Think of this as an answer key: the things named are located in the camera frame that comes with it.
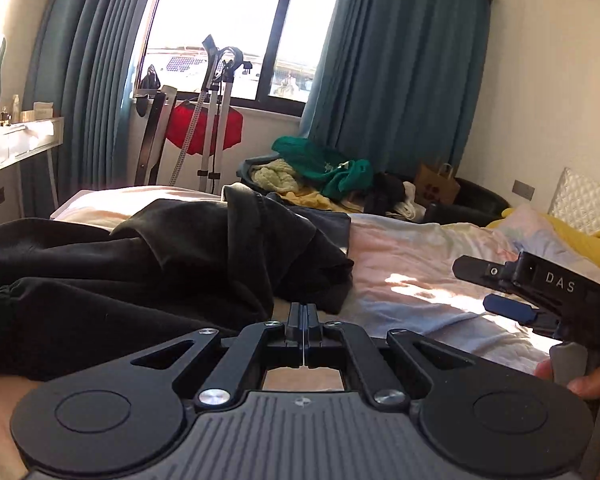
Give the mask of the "black denim pants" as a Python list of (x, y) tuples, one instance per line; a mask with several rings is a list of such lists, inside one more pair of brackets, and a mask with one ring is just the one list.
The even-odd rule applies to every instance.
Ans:
[(50, 380), (211, 327), (234, 336), (274, 302), (336, 314), (352, 286), (345, 214), (226, 188), (159, 198), (112, 230), (0, 226), (0, 374)]

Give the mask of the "black clothes pile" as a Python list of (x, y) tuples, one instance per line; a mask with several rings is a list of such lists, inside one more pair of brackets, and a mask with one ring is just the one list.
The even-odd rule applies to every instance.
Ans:
[(403, 181), (393, 174), (378, 172), (373, 176), (372, 187), (368, 190), (364, 200), (364, 212), (384, 216), (393, 211), (394, 206), (404, 202), (406, 192)]

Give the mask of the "pastel tie-dye bed sheet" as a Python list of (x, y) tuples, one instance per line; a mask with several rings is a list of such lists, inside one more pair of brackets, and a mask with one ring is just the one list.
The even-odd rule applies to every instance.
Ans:
[[(141, 186), (76, 194), (52, 214), (58, 221), (111, 231), (158, 198), (216, 202), (201, 192)], [(531, 206), (506, 209), (505, 220), (488, 228), (471, 223), (414, 224), (369, 214), (351, 214), (349, 257), (353, 289), (339, 317), (371, 335), (405, 327), (477, 356), (531, 373), (548, 358), (554, 340), (532, 334), (513, 321), (487, 314), (486, 289), (453, 278), (452, 263), (470, 255), (491, 261), (515, 260), (528, 250), (600, 283), (600, 233), (583, 234)], [(0, 479), (26, 473), (8, 419), (17, 401), (37, 386), (0, 376)]]

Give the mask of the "white quilted headboard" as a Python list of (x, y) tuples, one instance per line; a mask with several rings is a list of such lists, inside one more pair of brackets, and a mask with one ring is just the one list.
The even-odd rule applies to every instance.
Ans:
[(548, 214), (582, 233), (600, 232), (600, 182), (565, 167)]

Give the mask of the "white garment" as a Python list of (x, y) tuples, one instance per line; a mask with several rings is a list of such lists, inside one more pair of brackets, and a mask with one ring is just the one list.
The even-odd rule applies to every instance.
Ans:
[(393, 211), (406, 221), (420, 223), (424, 220), (426, 208), (416, 203), (416, 188), (412, 182), (404, 181), (405, 198), (393, 206)]

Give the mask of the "brown paper bag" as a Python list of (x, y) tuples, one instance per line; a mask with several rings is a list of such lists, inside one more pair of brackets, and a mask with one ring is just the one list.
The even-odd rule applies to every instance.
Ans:
[(452, 205), (460, 184), (454, 178), (454, 168), (450, 164), (443, 164), (437, 168), (421, 162), (414, 180), (416, 188), (416, 203), (429, 206), (432, 203)]

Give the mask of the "green sweatshirt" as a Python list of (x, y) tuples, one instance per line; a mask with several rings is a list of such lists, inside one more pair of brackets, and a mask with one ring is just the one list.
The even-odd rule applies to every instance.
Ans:
[(308, 138), (282, 136), (272, 150), (324, 196), (339, 202), (349, 194), (367, 191), (373, 185), (374, 170), (366, 159), (350, 159), (328, 146)]

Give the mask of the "right teal curtain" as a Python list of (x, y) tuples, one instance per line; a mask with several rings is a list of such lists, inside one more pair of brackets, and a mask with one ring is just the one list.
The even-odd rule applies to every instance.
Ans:
[(460, 166), (492, 0), (337, 0), (299, 133), (377, 171)]

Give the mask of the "teal curtain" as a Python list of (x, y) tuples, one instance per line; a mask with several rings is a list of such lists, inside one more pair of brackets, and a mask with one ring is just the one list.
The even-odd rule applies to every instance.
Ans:
[(23, 162), (26, 216), (46, 218), (79, 190), (125, 182), (132, 58), (148, 1), (47, 1), (23, 103), (52, 103), (64, 140), (51, 160)]
[(337, 0), (299, 133), (377, 171), (460, 166), (492, 0)]

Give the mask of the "pale yellow knit garment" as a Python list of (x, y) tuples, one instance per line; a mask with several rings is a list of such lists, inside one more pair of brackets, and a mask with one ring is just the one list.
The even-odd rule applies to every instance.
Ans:
[(250, 170), (250, 177), (254, 184), (266, 192), (286, 194), (298, 192), (301, 188), (297, 171), (281, 158), (254, 165)]

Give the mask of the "red fabric bag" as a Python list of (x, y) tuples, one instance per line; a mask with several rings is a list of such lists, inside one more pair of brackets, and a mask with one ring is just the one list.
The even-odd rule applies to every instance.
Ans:
[[(191, 102), (183, 102), (172, 110), (168, 126), (166, 127), (166, 140), (170, 141), (177, 148), (181, 148), (183, 145), (189, 123), (193, 118), (194, 110), (195, 105)], [(202, 154), (202, 150), (204, 149), (204, 138), (206, 137), (207, 119), (208, 110), (204, 107), (201, 110), (198, 122), (196, 123), (193, 139), (190, 141), (187, 154)], [(242, 142), (243, 125), (244, 118), (242, 117), (242, 114), (231, 107), (226, 123), (223, 145), (224, 150), (228, 150), (234, 145)]]

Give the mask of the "black framed window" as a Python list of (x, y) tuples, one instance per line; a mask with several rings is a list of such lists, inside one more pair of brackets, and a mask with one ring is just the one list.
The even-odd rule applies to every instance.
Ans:
[(233, 102), (300, 116), (316, 79), (336, 0), (150, 0), (138, 69), (153, 70), (182, 99), (201, 89), (202, 42), (235, 47), (249, 63), (235, 76)]

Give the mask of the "silver garment steamer stand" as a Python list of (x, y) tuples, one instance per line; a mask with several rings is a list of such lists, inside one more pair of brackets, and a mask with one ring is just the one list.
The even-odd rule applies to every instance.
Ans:
[(240, 68), (250, 74), (252, 63), (245, 60), (242, 50), (238, 47), (218, 48), (211, 35), (204, 38), (202, 46), (207, 55), (207, 69), (169, 184), (176, 185), (184, 166), (185, 157), (193, 144), (202, 110), (205, 108), (207, 120), (201, 137), (201, 162), (197, 176), (198, 190), (206, 192), (208, 183), (211, 183), (211, 189), (214, 190), (215, 185), (220, 182), (222, 177), (223, 152), (235, 75)]

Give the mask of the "left teal curtain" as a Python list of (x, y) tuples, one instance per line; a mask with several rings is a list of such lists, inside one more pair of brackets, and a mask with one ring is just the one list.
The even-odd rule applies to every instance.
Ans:
[(64, 140), (51, 160), (23, 162), (26, 216), (46, 218), (79, 190), (125, 182), (132, 58), (148, 1), (47, 1), (23, 103), (52, 103)]

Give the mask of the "grey wall outlet plate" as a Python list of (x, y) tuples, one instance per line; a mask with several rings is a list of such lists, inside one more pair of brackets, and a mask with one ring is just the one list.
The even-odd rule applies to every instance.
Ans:
[(527, 183), (515, 180), (512, 186), (512, 193), (523, 198), (524, 200), (532, 200), (535, 188)]

